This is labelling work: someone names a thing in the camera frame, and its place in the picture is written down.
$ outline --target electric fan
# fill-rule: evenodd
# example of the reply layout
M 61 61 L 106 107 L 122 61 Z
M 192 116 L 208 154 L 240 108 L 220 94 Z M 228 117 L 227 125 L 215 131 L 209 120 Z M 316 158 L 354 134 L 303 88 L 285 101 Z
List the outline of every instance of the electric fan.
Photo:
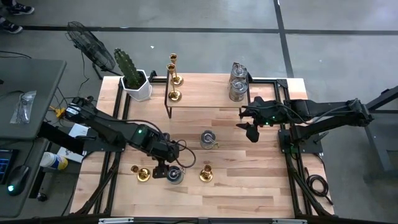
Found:
M 93 62 L 93 68 L 100 80 L 103 78 L 96 66 L 103 72 L 120 75 L 112 71 L 116 63 L 112 55 L 106 50 L 104 43 L 99 41 L 83 24 L 76 21 L 68 22 L 67 32 L 74 46 Z

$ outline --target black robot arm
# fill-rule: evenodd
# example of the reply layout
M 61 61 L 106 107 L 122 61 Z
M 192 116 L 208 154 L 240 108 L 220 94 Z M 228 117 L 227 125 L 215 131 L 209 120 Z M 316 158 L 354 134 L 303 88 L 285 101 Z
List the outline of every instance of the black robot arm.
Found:
M 239 114 L 240 117 L 252 117 L 253 123 L 237 124 L 237 126 L 246 130 L 246 136 L 252 142 L 257 142 L 259 139 L 258 126 L 307 124 L 307 126 L 292 126 L 289 129 L 292 142 L 299 142 L 314 134 L 344 125 L 365 127 L 373 120 L 366 105 L 358 99 L 335 103 L 316 103 L 312 100 L 286 100 L 280 103 L 274 100 L 264 101 L 257 96 L 252 103 L 243 108 L 246 110 Z M 319 121 L 325 116 L 332 117 Z
M 146 124 L 114 119 L 95 108 L 91 102 L 92 97 L 74 98 L 66 110 L 66 119 L 89 126 L 98 133 L 101 141 L 110 146 L 125 148 L 128 144 L 147 154 L 159 162 L 153 177 L 166 177 L 169 166 L 165 165 L 165 161 L 174 162 L 180 153 L 178 144 L 170 141 L 170 135 Z

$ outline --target shoe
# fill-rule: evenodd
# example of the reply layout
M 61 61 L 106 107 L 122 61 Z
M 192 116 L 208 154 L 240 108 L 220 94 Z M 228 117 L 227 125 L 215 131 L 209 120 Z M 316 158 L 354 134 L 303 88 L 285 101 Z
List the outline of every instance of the shoe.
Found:
M 21 26 L 15 25 L 8 20 L 0 23 L 0 27 L 3 28 L 5 31 L 7 31 L 10 34 L 18 34 L 18 33 L 22 32 L 22 30 L 23 30 L 23 28 Z
M 7 10 L 12 15 L 18 16 L 32 14 L 35 11 L 35 8 L 17 3 L 15 6 L 7 7 Z

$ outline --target keyboard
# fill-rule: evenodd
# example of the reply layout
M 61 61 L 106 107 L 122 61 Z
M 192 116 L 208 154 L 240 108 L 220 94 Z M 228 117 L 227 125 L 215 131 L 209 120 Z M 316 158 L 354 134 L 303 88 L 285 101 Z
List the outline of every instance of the keyboard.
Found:
M 0 149 L 0 184 L 6 183 L 17 153 L 16 149 Z

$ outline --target plastic bag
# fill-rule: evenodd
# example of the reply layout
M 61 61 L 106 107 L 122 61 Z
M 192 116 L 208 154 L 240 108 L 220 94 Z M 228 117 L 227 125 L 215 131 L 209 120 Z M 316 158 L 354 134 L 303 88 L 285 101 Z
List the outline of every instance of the plastic bag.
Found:
M 30 112 L 32 111 L 32 105 L 35 97 L 36 91 L 29 91 L 20 95 L 10 123 L 29 124 Z

